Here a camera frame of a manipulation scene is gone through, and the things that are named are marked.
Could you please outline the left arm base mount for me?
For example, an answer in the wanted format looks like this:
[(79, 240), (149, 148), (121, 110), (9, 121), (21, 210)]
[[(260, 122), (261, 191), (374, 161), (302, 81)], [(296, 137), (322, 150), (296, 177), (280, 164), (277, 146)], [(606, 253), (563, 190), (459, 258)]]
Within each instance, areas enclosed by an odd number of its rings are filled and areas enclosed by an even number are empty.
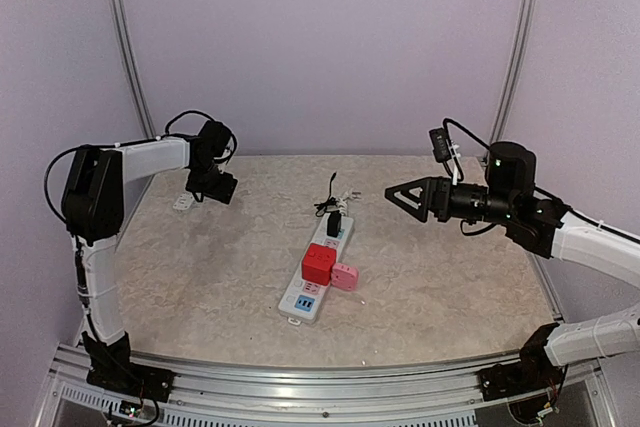
[(131, 363), (120, 366), (107, 360), (92, 361), (87, 374), (90, 385), (130, 397), (165, 403), (173, 388), (176, 374), (168, 369)]

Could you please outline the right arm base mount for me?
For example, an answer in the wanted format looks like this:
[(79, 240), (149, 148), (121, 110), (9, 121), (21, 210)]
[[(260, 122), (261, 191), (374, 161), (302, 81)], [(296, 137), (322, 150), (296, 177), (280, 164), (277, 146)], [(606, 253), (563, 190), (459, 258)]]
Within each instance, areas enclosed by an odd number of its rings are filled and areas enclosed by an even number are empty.
[(477, 373), (484, 401), (493, 401), (546, 389), (559, 384), (562, 369), (547, 361), (519, 360), (495, 364)]

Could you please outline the pink cube plug adapter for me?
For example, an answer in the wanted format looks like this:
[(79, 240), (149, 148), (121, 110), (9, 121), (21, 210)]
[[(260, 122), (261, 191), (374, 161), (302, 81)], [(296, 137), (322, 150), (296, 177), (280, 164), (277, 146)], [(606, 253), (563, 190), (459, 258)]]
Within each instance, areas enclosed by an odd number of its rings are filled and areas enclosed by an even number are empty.
[(343, 263), (336, 263), (331, 269), (331, 285), (344, 290), (354, 291), (359, 280), (359, 270)]

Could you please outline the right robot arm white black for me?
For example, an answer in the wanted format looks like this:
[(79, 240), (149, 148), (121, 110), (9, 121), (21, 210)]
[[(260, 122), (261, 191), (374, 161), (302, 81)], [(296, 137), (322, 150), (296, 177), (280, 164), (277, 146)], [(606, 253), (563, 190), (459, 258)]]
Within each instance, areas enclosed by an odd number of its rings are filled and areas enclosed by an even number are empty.
[[(507, 238), (539, 257), (582, 265), (638, 286), (638, 237), (593, 220), (538, 188), (535, 173), (533, 152), (499, 141), (489, 148), (482, 185), (424, 177), (388, 187), (384, 195), (420, 222), (455, 218), (501, 226)], [(518, 389), (531, 391), (549, 376), (551, 366), (638, 348), (638, 306), (578, 323), (547, 324), (521, 348), (511, 380)]]

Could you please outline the white plug adapter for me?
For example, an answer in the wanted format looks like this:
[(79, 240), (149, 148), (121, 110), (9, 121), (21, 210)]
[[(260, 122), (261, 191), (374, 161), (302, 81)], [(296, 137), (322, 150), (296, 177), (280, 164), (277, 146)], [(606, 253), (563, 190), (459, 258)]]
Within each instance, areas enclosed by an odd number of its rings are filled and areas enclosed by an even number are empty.
[(194, 205), (195, 202), (196, 202), (196, 199), (192, 193), (189, 193), (189, 192), (182, 193), (178, 196), (178, 198), (174, 202), (173, 209), (175, 211), (184, 212), (189, 210)]

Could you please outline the white multicolour power strip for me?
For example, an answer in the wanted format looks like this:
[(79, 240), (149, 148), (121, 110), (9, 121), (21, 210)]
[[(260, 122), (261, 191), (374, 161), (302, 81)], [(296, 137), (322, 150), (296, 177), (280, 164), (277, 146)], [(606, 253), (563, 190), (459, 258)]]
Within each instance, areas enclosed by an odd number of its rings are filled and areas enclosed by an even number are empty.
[(318, 223), (278, 304), (279, 313), (293, 326), (313, 324), (331, 286), (332, 268), (341, 261), (354, 230), (354, 219), (341, 217), (336, 236), (328, 234), (329, 214)]

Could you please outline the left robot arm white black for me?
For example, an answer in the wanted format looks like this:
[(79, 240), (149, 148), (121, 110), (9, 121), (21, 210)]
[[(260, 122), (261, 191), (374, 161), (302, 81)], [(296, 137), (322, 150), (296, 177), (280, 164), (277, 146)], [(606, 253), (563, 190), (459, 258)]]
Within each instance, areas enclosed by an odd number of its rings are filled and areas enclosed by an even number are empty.
[(237, 148), (231, 129), (207, 118), (195, 135), (165, 131), (153, 139), (74, 149), (61, 216), (73, 240), (76, 286), (87, 325), (83, 345), (91, 359), (92, 382), (107, 381), (127, 392), (158, 377), (131, 362), (119, 310), (114, 256), (125, 220), (126, 186), (185, 170), (185, 189), (195, 201), (227, 204), (237, 181), (226, 166)]

